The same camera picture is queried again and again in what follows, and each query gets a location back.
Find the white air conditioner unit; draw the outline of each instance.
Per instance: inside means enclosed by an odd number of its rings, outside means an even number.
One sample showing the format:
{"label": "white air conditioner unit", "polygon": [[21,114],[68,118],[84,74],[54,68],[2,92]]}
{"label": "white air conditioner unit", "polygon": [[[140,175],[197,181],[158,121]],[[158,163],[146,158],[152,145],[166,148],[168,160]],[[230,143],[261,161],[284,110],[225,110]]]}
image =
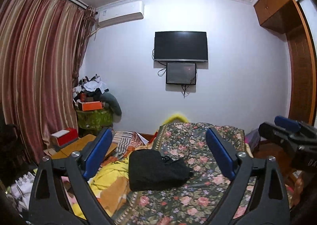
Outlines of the white air conditioner unit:
{"label": "white air conditioner unit", "polygon": [[144,17],[144,4],[142,1],[115,6],[100,12],[98,27],[103,28]]}

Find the green storage bin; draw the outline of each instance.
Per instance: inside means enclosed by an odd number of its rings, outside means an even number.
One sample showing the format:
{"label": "green storage bin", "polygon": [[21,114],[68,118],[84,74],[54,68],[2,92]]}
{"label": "green storage bin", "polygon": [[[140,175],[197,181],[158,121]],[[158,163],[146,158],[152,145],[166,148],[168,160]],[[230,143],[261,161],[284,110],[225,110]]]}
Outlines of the green storage bin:
{"label": "green storage bin", "polygon": [[101,130],[103,127],[112,126],[112,111],[110,109],[100,109],[94,111],[76,110],[78,127],[89,130]]}

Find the flower pattern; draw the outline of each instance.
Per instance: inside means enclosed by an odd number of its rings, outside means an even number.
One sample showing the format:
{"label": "flower pattern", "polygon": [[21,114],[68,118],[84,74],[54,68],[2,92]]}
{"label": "flower pattern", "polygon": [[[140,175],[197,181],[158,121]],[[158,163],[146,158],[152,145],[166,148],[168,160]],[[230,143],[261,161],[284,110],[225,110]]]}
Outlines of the flower pattern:
{"label": "flower pattern", "polygon": [[[160,127],[153,149],[172,159],[183,158],[194,175],[179,188],[164,191],[130,192],[127,202],[112,219],[121,225],[200,225],[212,213],[230,181],[222,174],[206,142],[208,123],[170,123]],[[230,126],[215,127],[237,150],[246,151],[244,132]],[[255,179],[248,188],[235,217],[244,213]]]}

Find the silver bolt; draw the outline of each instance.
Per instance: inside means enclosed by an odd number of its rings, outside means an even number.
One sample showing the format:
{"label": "silver bolt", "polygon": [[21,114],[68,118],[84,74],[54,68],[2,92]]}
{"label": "silver bolt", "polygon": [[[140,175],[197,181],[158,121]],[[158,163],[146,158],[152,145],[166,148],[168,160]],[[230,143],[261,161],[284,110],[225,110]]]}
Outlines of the silver bolt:
{"label": "silver bolt", "polygon": [[271,162],[275,162],[275,161],[276,161],[276,158],[275,158],[274,156],[272,156],[272,155],[270,155],[270,156],[268,157],[268,159],[269,159]]}
{"label": "silver bolt", "polygon": [[247,156],[247,154],[245,152],[238,152],[238,156],[244,158]]}
{"label": "silver bolt", "polygon": [[74,151],[74,152],[72,152],[72,157],[78,157],[78,156],[80,156],[80,152],[79,151]]}
{"label": "silver bolt", "polygon": [[46,162],[50,159],[50,157],[48,155],[43,156],[42,160],[43,162]]}

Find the blue gripper pad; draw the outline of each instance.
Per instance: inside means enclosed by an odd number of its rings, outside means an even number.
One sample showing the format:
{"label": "blue gripper pad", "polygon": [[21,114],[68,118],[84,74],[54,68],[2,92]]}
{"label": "blue gripper pad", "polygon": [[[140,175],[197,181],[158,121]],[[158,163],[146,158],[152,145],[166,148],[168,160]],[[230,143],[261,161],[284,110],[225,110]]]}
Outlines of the blue gripper pad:
{"label": "blue gripper pad", "polygon": [[229,180],[234,180],[234,178],[236,177],[234,162],[226,151],[225,147],[218,139],[217,135],[211,129],[208,129],[206,131],[206,143],[210,151],[212,152],[222,174]]}
{"label": "blue gripper pad", "polygon": [[293,133],[299,132],[301,130],[301,126],[297,121],[285,118],[283,116],[276,116],[274,123],[276,126],[285,128],[286,130]]}
{"label": "blue gripper pad", "polygon": [[111,129],[107,129],[106,132],[101,136],[98,144],[95,146],[91,154],[86,160],[85,172],[83,177],[88,180],[96,175],[101,162],[103,161],[110,145],[112,142]]}

